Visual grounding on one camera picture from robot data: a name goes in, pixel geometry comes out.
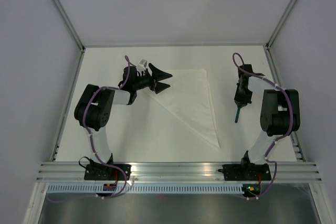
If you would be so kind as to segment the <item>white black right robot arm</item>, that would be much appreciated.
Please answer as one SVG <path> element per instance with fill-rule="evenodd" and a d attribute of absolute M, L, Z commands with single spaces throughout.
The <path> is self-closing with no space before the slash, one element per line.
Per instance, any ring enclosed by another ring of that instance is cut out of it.
<path fill-rule="evenodd" d="M 254 73 L 251 64 L 238 67 L 238 83 L 234 102 L 237 105 L 235 123 L 241 108 L 251 104 L 253 94 L 262 98 L 261 132 L 254 145 L 245 152 L 239 165 L 234 165 L 231 179 L 242 181 L 271 180 L 267 156 L 278 138 L 288 136 L 300 127 L 299 92 L 283 89 L 267 81 L 262 73 Z"/>

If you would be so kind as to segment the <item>knife with teal handle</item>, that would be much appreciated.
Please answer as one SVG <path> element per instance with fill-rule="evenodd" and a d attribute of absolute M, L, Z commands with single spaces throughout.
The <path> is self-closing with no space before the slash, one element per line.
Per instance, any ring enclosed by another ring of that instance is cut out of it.
<path fill-rule="evenodd" d="M 236 111 L 236 115 L 235 115 L 235 120 L 234 120 L 235 123 L 238 123 L 240 111 L 241 111 L 241 106 L 238 106 L 237 111 Z"/>

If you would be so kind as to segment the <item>white cloth napkin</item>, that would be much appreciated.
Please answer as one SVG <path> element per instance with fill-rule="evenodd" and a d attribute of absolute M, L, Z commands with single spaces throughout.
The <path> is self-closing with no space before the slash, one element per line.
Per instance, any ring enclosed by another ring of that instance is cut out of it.
<path fill-rule="evenodd" d="M 210 146 L 220 149 L 208 74 L 205 69 L 172 70 L 165 91 L 149 97 Z"/>

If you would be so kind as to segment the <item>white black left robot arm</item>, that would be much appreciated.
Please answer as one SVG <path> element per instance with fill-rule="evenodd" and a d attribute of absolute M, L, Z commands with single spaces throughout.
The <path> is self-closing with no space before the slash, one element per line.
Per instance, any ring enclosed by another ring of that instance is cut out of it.
<path fill-rule="evenodd" d="M 170 87 L 163 80 L 172 78 L 151 63 L 142 60 L 140 65 L 128 64 L 123 70 L 122 80 L 115 87 L 99 87 L 88 84 L 74 111 L 74 117 L 88 133 L 92 156 L 85 168 L 85 180 L 127 181 L 131 166 L 118 165 L 113 161 L 113 153 L 107 141 L 106 125 L 113 105 L 132 105 L 137 92 L 150 89 L 155 94 Z"/>

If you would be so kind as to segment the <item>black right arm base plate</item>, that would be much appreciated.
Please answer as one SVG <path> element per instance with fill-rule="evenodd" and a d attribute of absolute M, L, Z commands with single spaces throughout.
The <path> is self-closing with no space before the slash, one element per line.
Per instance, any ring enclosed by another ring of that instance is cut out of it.
<path fill-rule="evenodd" d="M 240 164 L 226 164 L 217 170 L 225 181 L 271 181 L 271 173 L 267 164 L 243 167 Z"/>

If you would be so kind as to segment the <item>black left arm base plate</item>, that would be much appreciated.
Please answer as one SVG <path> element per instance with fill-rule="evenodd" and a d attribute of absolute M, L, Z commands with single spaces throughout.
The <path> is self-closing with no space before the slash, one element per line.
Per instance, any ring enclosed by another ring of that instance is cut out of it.
<path fill-rule="evenodd" d="M 84 180 L 114 180 L 125 181 L 130 179 L 131 165 L 130 164 L 115 164 L 117 168 L 104 166 L 102 164 L 93 163 L 86 166 Z"/>

